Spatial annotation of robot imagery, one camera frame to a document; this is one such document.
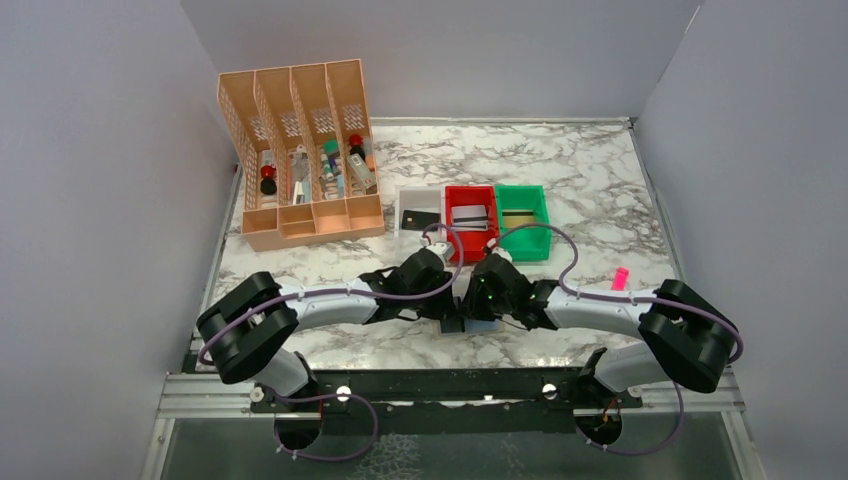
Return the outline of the red black stamp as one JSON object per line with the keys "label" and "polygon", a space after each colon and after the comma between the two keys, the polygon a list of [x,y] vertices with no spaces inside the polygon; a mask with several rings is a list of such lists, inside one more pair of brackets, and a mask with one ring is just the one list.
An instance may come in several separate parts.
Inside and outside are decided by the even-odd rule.
{"label": "red black stamp", "polygon": [[263,196],[272,196],[277,193],[276,168],[273,165],[261,167],[259,189]]}
{"label": "red black stamp", "polygon": [[367,154],[364,149],[364,139],[359,134],[352,134],[348,138],[348,144],[350,147],[350,155],[358,155],[362,160],[365,160]]}

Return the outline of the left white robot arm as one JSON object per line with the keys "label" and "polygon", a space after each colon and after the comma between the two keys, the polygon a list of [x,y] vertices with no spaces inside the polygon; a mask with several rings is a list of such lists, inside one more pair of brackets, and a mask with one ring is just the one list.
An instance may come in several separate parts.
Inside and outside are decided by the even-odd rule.
{"label": "left white robot arm", "polygon": [[225,384],[252,380],[278,397],[302,397],[317,381],[305,358],[285,349],[294,333],[336,324],[394,320],[403,310],[452,300],[455,274],[446,271],[454,248],[437,242],[401,265],[332,286],[283,286],[257,272],[196,321],[204,344],[199,363],[216,368]]}

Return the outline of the green plastic bin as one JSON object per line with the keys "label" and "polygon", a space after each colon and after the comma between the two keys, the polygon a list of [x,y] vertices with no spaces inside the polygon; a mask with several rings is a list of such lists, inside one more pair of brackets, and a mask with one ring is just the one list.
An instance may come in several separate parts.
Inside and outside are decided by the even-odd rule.
{"label": "green plastic bin", "polygon": [[[546,196],[541,185],[496,185],[495,197],[502,233],[508,231],[502,228],[502,212],[505,210],[531,210],[536,218],[534,223],[549,223]],[[551,231],[545,228],[523,228],[503,239],[499,245],[506,249],[515,261],[547,261],[551,250],[551,236]]]}

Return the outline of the green eraser block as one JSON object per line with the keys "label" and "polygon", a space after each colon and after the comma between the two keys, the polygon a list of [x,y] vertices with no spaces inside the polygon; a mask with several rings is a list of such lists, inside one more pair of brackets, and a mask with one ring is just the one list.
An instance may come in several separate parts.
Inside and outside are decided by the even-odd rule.
{"label": "green eraser block", "polygon": [[339,153],[339,146],[336,140],[328,140],[323,144],[324,153],[327,156],[337,155]]}

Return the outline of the grey staples box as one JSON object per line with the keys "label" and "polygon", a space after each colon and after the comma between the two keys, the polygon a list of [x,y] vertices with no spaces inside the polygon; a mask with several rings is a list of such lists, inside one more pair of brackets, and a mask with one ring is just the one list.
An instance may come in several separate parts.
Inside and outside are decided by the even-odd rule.
{"label": "grey staples box", "polygon": [[354,178],[366,194],[375,194],[378,190],[375,173],[368,167],[365,158],[358,153],[348,157],[348,167]]}

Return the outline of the black mounting rail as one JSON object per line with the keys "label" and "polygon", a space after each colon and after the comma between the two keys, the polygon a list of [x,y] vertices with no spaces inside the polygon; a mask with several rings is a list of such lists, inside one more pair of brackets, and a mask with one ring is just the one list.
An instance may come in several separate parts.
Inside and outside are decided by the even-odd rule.
{"label": "black mounting rail", "polygon": [[251,399],[289,429],[327,435],[542,432],[572,434],[641,400],[614,394],[582,367],[319,370],[308,396],[283,403],[269,388]]}

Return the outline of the white credit card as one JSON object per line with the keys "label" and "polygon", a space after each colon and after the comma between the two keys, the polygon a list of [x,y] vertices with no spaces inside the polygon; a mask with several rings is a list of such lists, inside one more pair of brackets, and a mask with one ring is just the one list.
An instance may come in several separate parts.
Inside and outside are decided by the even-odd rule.
{"label": "white credit card", "polygon": [[450,214],[451,226],[457,231],[486,231],[489,229],[489,211],[485,205],[453,206]]}

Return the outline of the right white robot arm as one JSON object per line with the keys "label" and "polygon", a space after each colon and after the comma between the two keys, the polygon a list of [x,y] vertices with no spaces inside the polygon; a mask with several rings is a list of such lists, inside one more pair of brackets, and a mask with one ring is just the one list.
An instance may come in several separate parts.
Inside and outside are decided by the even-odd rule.
{"label": "right white robot arm", "polygon": [[597,350],[585,365],[583,388],[606,394],[663,381],[712,393],[741,344],[738,329],[679,280],[654,291],[581,289],[563,280],[531,281],[495,253],[474,268],[460,309],[475,320],[510,317],[529,330],[584,328],[634,338],[630,346]]}

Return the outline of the pink marker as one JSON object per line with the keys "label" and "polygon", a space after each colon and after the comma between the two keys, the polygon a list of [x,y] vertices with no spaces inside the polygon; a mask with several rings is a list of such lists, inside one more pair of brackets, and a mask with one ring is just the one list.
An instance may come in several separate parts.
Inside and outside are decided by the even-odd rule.
{"label": "pink marker", "polygon": [[625,267],[618,267],[613,277],[611,289],[614,291],[624,291],[628,285],[630,271]]}

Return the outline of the red black stamp right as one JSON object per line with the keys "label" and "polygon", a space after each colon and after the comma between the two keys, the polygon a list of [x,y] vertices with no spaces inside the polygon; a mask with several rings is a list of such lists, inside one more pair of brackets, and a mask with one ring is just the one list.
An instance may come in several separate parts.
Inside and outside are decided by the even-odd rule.
{"label": "red black stamp right", "polygon": [[352,134],[348,138],[348,144],[350,147],[350,155],[358,155],[362,160],[365,160],[367,154],[364,149],[364,139],[359,134]]}

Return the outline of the light blue stapler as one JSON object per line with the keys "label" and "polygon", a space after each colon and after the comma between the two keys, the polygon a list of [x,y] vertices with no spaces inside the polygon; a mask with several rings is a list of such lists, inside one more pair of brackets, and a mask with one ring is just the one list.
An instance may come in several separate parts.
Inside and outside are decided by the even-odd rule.
{"label": "light blue stapler", "polygon": [[312,201],[311,187],[307,180],[298,180],[292,189],[292,203],[294,205],[308,204]]}

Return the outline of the peach plastic desk organizer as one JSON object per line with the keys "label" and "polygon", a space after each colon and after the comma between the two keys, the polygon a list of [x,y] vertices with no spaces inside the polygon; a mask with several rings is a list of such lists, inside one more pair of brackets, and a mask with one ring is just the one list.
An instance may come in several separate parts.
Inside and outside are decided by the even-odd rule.
{"label": "peach plastic desk organizer", "polygon": [[[375,173],[373,133],[359,59],[222,73],[217,101],[244,177],[241,234],[256,252],[378,236],[386,223],[378,190],[366,194],[348,167],[348,138],[364,139],[365,160]],[[323,178],[323,144],[334,173]],[[263,165],[276,168],[277,193],[259,189]],[[345,196],[338,197],[342,175]],[[310,183],[312,201],[292,203],[293,185]]]}

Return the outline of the black chip card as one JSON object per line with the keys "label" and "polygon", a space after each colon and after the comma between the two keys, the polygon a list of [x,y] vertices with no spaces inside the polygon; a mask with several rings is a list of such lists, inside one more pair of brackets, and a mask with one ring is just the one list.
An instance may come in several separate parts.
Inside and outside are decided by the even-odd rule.
{"label": "black chip card", "polygon": [[429,225],[440,223],[441,214],[422,210],[403,210],[400,216],[400,229],[406,231],[424,231]]}

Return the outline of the gold striped card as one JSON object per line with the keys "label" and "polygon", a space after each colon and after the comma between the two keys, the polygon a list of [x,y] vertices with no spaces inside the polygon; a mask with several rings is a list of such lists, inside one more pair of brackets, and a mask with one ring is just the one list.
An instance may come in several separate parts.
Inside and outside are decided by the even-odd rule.
{"label": "gold striped card", "polygon": [[524,224],[534,223],[536,218],[531,210],[505,210],[502,212],[502,220],[502,228],[509,230]]}

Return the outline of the red black stamp left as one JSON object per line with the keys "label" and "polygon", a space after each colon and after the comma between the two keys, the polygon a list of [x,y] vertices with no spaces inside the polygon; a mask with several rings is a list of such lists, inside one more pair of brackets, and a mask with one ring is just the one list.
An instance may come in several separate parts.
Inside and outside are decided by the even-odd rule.
{"label": "red black stamp left", "polygon": [[273,165],[261,167],[259,189],[263,196],[272,196],[277,193],[276,168]]}

